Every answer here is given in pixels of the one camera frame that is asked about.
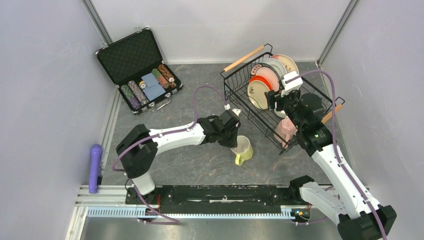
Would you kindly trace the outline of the pink mug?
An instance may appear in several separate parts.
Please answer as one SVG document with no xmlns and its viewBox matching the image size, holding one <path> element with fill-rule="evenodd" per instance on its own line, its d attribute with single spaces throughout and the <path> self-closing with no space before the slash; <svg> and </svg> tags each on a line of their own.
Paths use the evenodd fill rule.
<svg viewBox="0 0 424 240">
<path fill-rule="evenodd" d="M 297 128 L 289 117 L 282 119 L 274 130 L 274 138 L 281 143 L 283 149 L 289 147 L 289 141 L 296 134 Z"/>
</svg>

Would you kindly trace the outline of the yellow green mug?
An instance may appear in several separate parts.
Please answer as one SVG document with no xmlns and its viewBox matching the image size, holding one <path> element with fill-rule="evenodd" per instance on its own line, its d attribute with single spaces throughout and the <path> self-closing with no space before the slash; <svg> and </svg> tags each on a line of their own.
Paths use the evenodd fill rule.
<svg viewBox="0 0 424 240">
<path fill-rule="evenodd" d="M 245 161 L 253 157 L 253 147 L 250 140 L 244 136 L 239 135 L 236 138 L 236 147 L 232 147 L 231 151 L 235 154 L 235 164 L 241 166 Z"/>
</svg>

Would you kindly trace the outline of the black wire dish rack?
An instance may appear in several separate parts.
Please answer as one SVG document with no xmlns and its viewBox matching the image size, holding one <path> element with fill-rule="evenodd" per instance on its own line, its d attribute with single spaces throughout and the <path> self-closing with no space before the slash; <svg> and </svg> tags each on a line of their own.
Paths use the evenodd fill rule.
<svg viewBox="0 0 424 240">
<path fill-rule="evenodd" d="M 273 55 L 273 46 L 269 43 L 261 45 L 257 49 L 234 61 L 221 73 L 223 78 L 224 96 L 227 101 L 241 109 L 244 116 L 250 121 L 274 146 L 279 153 L 289 151 L 298 144 L 296 137 L 289 141 L 283 139 L 275 128 L 281 121 L 273 110 L 255 107 L 249 99 L 248 84 L 251 79 L 251 70 L 264 59 Z"/>
</svg>

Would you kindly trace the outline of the cream plate with black spot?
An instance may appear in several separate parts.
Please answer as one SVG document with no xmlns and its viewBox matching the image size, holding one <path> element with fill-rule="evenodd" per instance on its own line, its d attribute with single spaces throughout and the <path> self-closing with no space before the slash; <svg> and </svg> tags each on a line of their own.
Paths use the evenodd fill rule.
<svg viewBox="0 0 424 240">
<path fill-rule="evenodd" d="M 259 80 L 251 81 L 247 86 L 247 95 L 250 102 L 261 110 L 268 109 L 267 93 L 270 89 Z"/>
</svg>

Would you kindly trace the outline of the pink and cream plate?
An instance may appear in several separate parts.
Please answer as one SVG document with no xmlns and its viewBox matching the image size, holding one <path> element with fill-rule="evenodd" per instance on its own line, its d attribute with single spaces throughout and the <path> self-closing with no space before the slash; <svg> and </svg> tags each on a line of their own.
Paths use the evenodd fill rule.
<svg viewBox="0 0 424 240">
<path fill-rule="evenodd" d="M 288 57 L 287 55 L 274 54 L 274 55 L 271 56 L 271 58 L 280 61 L 284 65 L 287 73 L 290 73 L 290 72 L 296 72 L 297 74 L 300 73 L 299 68 L 296 65 L 296 63 L 290 57 Z"/>
</svg>

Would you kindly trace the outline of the white scalloped plate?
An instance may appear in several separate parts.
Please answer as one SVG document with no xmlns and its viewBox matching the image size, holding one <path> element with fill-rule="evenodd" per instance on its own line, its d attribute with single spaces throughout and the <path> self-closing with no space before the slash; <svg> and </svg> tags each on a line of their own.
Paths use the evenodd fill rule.
<svg viewBox="0 0 424 240">
<path fill-rule="evenodd" d="M 272 58 L 272 57 L 266 58 L 262 62 L 270 65 L 278 73 L 278 76 L 281 78 L 287 73 L 283 63 L 275 58 Z"/>
</svg>

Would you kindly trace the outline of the orange plate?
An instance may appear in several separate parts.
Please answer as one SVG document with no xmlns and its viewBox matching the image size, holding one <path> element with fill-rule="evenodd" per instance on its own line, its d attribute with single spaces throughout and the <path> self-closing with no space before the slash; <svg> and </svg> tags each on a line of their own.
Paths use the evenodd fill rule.
<svg viewBox="0 0 424 240">
<path fill-rule="evenodd" d="M 263 76 L 259 76 L 259 75 L 252 76 L 249 80 L 249 83 L 251 83 L 253 81 L 259 81 L 259 82 L 263 83 L 264 85 L 267 86 L 268 91 L 271 91 L 273 89 L 271 84 Z"/>
</svg>

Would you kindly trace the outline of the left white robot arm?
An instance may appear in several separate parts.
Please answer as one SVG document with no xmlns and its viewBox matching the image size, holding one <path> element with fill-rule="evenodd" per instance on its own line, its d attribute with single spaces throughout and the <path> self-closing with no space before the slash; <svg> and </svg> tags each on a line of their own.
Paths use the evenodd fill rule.
<svg viewBox="0 0 424 240">
<path fill-rule="evenodd" d="M 155 157 L 166 151 L 208 143 L 235 148 L 241 110 L 232 108 L 221 115 L 198 118 L 187 125 L 167 129 L 148 129 L 144 124 L 134 127 L 118 144 L 116 152 L 122 171 L 132 180 L 138 197 L 145 204 L 157 198 L 156 186 L 150 174 Z"/>
</svg>

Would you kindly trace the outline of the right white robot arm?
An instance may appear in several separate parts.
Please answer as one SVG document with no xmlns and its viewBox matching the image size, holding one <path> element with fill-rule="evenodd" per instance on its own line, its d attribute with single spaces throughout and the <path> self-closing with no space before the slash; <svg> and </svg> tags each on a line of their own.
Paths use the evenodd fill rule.
<svg viewBox="0 0 424 240">
<path fill-rule="evenodd" d="M 289 199 L 295 204 L 312 204 L 336 225 L 344 240 L 387 239 L 397 214 L 391 205 L 383 206 L 372 196 L 343 158 L 335 135 L 322 122 L 322 99 L 300 90 L 283 96 L 271 90 L 265 96 L 270 110 L 284 111 L 288 116 L 297 129 L 298 144 L 320 166 L 338 194 L 334 197 L 304 175 L 290 181 Z"/>
</svg>

